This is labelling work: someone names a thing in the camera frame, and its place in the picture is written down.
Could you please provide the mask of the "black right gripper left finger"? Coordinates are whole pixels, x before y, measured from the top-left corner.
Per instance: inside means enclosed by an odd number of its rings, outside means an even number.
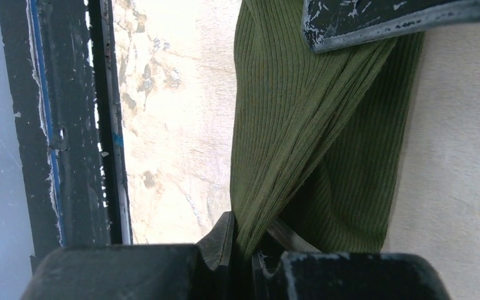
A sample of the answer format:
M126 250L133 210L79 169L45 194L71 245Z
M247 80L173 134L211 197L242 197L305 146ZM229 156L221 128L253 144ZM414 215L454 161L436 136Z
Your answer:
M217 223L196 243L205 262L204 283L211 299L229 299L233 275L235 217L222 213Z

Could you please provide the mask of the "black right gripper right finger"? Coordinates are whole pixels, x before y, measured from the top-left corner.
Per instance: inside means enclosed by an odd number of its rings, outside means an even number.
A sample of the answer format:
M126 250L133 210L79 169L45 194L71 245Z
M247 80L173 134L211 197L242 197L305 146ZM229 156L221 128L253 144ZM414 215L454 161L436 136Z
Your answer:
M252 291L257 300L277 299L278 276L274 276L284 248L270 235L265 234L251 256Z

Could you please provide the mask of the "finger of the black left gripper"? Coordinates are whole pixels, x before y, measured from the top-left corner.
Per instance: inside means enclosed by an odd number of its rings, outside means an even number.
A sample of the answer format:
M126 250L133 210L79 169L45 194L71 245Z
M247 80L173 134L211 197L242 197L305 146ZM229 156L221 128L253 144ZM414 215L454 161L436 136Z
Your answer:
M315 0L304 2L301 29L313 52L326 53L467 23L480 23L480 0Z

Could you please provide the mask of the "olive green underwear cream waistband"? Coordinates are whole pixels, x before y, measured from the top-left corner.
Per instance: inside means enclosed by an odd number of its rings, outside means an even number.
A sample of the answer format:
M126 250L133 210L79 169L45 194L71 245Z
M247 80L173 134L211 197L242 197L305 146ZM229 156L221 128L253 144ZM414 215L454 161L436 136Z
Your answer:
M315 54L301 1L243 1L230 197L246 262L281 219L325 253L377 253L424 34Z

